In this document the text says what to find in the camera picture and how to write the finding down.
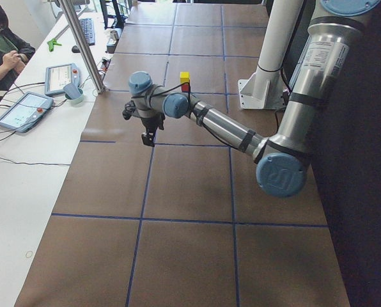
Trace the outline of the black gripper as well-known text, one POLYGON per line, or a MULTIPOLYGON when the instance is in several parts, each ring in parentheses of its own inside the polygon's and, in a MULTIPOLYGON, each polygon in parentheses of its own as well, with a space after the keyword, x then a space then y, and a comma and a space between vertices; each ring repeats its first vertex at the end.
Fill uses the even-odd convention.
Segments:
POLYGON ((142 118, 141 122, 146 131, 141 134, 141 139, 144 145, 154 147, 155 132, 157 129, 164 130, 164 115, 155 115, 150 118, 142 118))

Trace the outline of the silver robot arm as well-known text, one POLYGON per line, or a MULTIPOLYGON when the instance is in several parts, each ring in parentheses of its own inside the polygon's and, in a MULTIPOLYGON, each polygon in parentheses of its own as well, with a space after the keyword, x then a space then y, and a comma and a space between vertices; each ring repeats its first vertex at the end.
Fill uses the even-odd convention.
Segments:
POLYGON ((198 99, 188 80, 167 89, 143 71, 129 77, 131 99, 122 112, 124 119, 140 119, 145 128, 142 142, 153 146, 167 117, 188 117, 220 142, 250 155, 258 185, 267 194, 298 194, 311 162, 315 118, 327 105, 350 46, 364 34, 378 2, 316 1, 307 42, 291 81, 285 81, 283 60, 304 5, 274 1, 256 71, 238 82, 242 108, 283 113, 273 136, 263 137, 198 99))

